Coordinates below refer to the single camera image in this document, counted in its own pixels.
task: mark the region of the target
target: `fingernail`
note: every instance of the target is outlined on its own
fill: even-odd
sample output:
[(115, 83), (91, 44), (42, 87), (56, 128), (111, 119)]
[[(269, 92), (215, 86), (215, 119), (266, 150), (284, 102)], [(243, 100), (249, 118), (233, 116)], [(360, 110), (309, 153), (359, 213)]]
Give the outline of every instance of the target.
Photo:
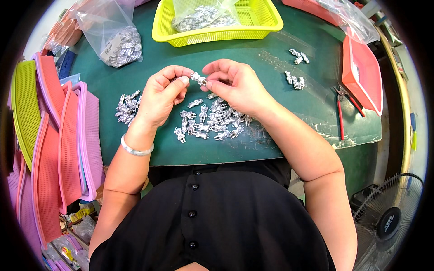
[(179, 78), (184, 84), (188, 84), (189, 82), (190, 82), (190, 80), (188, 79), (188, 77), (187, 76), (181, 76), (180, 78)]

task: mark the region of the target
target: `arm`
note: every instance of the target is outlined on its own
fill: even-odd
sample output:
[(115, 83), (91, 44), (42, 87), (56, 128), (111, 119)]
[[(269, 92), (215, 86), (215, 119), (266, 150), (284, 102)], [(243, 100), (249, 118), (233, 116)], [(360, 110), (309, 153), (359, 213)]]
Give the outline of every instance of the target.
[[(154, 142), (157, 128), (167, 120), (174, 104), (184, 100), (189, 86), (187, 75), (192, 70), (169, 66), (151, 76), (143, 90), (141, 106), (128, 128), (125, 142), (135, 150), (148, 150)], [(170, 79), (180, 77), (170, 83)], [(94, 250), (109, 239), (125, 216), (140, 199), (149, 170), (147, 156), (134, 156), (118, 148), (107, 171), (104, 184), (104, 203), (90, 240), (89, 258)]]
[(306, 209), (321, 232), (339, 271), (351, 270), (357, 236), (345, 188), (342, 163), (330, 144), (277, 103), (253, 69), (220, 59), (206, 65), (207, 86), (235, 110), (255, 117), (305, 180)]

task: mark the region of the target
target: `green work table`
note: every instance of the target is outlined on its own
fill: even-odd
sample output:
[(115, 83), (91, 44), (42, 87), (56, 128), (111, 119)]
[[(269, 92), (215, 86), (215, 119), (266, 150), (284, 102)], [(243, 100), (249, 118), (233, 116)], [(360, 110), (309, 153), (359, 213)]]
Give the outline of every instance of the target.
[[(337, 86), (342, 76), (344, 32), (311, 14), (285, 6), (280, 1), (273, 2), (284, 22), (279, 32), (270, 33), (262, 40), (205, 42), (179, 48), (152, 39), (158, 1), (148, 2), (135, 9), (133, 18), (142, 38), (143, 61), (121, 68), (109, 67), (100, 61), (83, 36), (73, 49), (77, 57), (71, 74), (80, 72), (81, 81), (86, 82), (88, 90), (99, 98), (99, 133), (104, 164), (110, 164), (120, 138), (128, 128), (124, 123), (118, 123), (114, 116), (122, 94), (142, 90), (147, 79), (165, 66), (182, 65), (201, 74), (206, 64), (220, 58), (249, 64), (279, 103), (315, 129), (335, 149), (381, 140), (380, 117), (374, 111), (364, 109), (366, 117), (362, 118), (346, 100), (342, 103), (345, 140), (340, 141), (336, 93), (330, 87)], [(294, 65), (295, 57), (288, 52), (289, 48), (304, 52), (310, 64)], [(306, 87), (295, 90), (286, 82), (285, 71), (302, 76)], [(210, 106), (211, 101), (205, 99), (206, 95), (196, 82), (191, 81), (185, 101), (174, 106), (172, 114), (157, 132), (152, 166), (228, 163), (283, 156), (257, 121), (245, 127), (245, 131), (234, 139), (214, 141), (216, 134), (210, 132), (207, 140), (186, 135), (186, 142), (181, 144), (173, 133), (175, 127), (181, 126), (179, 112), (187, 110), (188, 102), (199, 98)], [(192, 110), (198, 114), (200, 107)]]

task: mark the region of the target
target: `cutting pliers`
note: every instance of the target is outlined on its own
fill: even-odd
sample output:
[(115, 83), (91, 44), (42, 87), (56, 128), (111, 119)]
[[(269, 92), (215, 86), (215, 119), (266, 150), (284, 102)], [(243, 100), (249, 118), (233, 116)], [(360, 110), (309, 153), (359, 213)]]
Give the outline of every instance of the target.
[(341, 140), (344, 140), (344, 121), (342, 117), (342, 108), (341, 108), (341, 102), (345, 100), (345, 96), (348, 96), (352, 104), (357, 108), (357, 110), (360, 112), (360, 115), (362, 117), (365, 117), (365, 114), (363, 113), (362, 109), (359, 107), (359, 105), (356, 103), (356, 101), (348, 94), (348, 92), (339, 85), (339, 90), (336, 87), (332, 87), (337, 93), (337, 104), (338, 104), (338, 112), (339, 112), (339, 124), (341, 126)]

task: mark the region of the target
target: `electric fan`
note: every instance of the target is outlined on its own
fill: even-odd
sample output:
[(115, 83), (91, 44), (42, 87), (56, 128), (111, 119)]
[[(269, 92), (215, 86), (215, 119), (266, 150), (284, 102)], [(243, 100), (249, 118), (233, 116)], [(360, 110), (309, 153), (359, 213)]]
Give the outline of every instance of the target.
[(399, 249), (418, 208), (422, 180), (397, 174), (377, 187), (353, 215), (357, 231), (354, 270), (384, 270)]

